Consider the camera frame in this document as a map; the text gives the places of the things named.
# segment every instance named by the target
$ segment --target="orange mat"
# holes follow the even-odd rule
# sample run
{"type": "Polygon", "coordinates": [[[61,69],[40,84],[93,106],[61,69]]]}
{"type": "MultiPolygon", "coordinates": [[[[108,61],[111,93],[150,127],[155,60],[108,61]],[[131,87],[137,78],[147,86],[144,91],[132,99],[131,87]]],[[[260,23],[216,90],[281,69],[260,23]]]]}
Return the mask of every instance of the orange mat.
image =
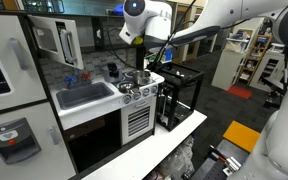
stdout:
{"type": "Polygon", "coordinates": [[[227,128],[223,137],[236,146],[251,152],[255,146],[260,133],[250,129],[243,124],[233,121],[227,128]]]}
{"type": "Polygon", "coordinates": [[[230,87],[230,89],[227,90],[227,92],[229,92],[231,94],[234,94],[236,96],[239,96],[241,98],[244,98],[244,99],[250,98],[251,95],[253,94],[252,91],[244,89],[244,88],[240,88],[240,87],[237,87],[237,86],[230,87]]]}

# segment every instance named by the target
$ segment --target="white table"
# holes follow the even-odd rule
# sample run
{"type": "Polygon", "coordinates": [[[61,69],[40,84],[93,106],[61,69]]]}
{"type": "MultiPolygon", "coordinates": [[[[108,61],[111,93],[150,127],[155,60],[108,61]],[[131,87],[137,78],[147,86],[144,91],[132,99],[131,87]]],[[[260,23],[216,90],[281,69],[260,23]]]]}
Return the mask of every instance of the white table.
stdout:
{"type": "Polygon", "coordinates": [[[190,135],[206,116],[194,113],[172,132],[156,125],[155,135],[121,154],[83,180],[141,180],[190,135]]]}

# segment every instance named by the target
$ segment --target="label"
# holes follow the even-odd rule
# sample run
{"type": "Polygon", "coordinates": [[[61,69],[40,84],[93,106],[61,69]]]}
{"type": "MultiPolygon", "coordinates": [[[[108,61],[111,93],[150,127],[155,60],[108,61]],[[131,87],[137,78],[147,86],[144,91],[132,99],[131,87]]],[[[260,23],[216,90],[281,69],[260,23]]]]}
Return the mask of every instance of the label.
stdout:
{"type": "Polygon", "coordinates": [[[8,140],[16,138],[17,136],[18,136],[17,131],[13,130],[13,131],[9,131],[9,132],[4,133],[4,134],[0,134],[0,140],[1,141],[8,141],[8,140]]]}

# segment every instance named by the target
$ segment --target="stove knob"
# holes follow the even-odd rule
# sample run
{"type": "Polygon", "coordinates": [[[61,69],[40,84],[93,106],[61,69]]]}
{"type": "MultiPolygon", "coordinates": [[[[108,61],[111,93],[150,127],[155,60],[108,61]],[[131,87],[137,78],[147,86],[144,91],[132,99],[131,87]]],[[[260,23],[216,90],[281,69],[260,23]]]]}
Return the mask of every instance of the stove knob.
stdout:
{"type": "Polygon", "coordinates": [[[153,86],[151,88],[151,92],[152,92],[152,94],[156,94],[157,93],[157,86],[153,86]]]}
{"type": "Polygon", "coordinates": [[[148,96],[149,94],[150,94],[150,90],[149,89],[146,88],[146,89],[143,90],[143,96],[144,97],[148,96]]]}
{"type": "Polygon", "coordinates": [[[134,93],[133,94],[133,99],[134,100],[138,100],[138,99],[140,99],[141,98],[141,93],[140,92],[137,92],[137,93],[134,93]]]}
{"type": "Polygon", "coordinates": [[[123,102],[124,102],[125,104],[130,103],[131,100],[132,100],[132,97],[131,97],[130,95],[127,95],[127,96],[124,96],[124,97],[123,97],[123,102]]]}

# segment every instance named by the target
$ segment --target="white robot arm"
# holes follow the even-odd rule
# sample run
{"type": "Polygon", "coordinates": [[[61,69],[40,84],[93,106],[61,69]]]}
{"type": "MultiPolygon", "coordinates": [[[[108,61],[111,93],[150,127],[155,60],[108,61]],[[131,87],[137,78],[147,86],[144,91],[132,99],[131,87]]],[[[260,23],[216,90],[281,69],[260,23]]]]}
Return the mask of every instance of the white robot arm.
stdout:
{"type": "MultiPolygon", "coordinates": [[[[157,51],[169,38],[171,14],[171,7],[161,0],[126,0],[125,24],[120,37],[131,44],[145,33],[145,47],[157,51]]],[[[253,17],[271,19],[275,39],[288,46],[288,0],[208,0],[194,25],[176,32],[170,42],[173,46],[180,46],[198,41],[217,34],[230,23],[253,17]]],[[[288,179],[288,92],[245,164],[228,179],[288,179]]]]}
{"type": "MultiPolygon", "coordinates": [[[[120,37],[131,44],[145,32],[145,47],[157,51],[170,35],[171,15],[171,6],[162,0],[126,0],[120,37]]],[[[230,23],[253,17],[270,18],[274,37],[288,46],[288,0],[208,0],[194,25],[176,32],[171,44],[177,47],[199,41],[230,23]]]]}

